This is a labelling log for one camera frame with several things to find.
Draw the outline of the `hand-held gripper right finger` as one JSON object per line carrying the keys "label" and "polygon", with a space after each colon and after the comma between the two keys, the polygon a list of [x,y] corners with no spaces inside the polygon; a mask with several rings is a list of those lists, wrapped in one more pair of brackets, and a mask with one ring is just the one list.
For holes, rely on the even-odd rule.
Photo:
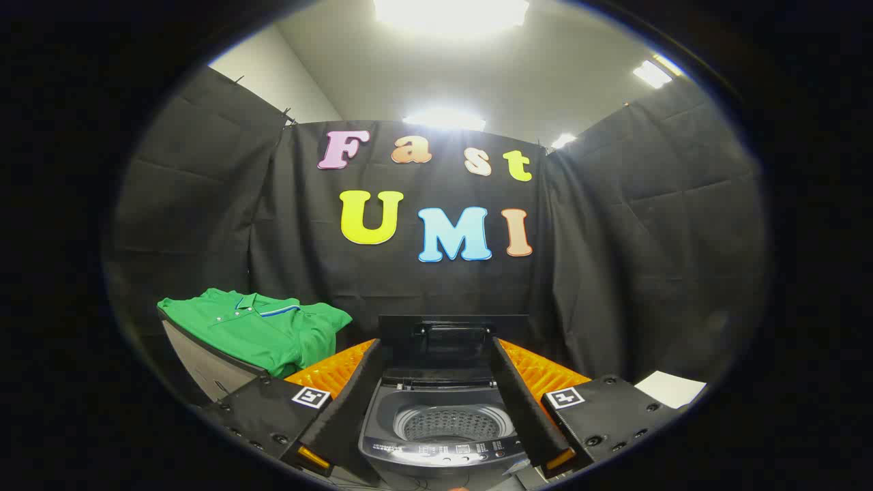
{"label": "hand-held gripper right finger", "polygon": [[590,378],[500,338],[490,344],[506,413],[546,479],[627,453],[677,418],[620,376]]}

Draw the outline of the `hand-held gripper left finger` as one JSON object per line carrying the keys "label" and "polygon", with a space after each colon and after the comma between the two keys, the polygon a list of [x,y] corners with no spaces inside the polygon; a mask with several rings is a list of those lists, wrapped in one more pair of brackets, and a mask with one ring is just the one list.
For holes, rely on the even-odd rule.
{"label": "hand-held gripper left finger", "polygon": [[285,379],[256,376],[203,410],[213,427],[268,459],[328,478],[337,468],[375,478],[358,442],[383,372],[378,339]]}

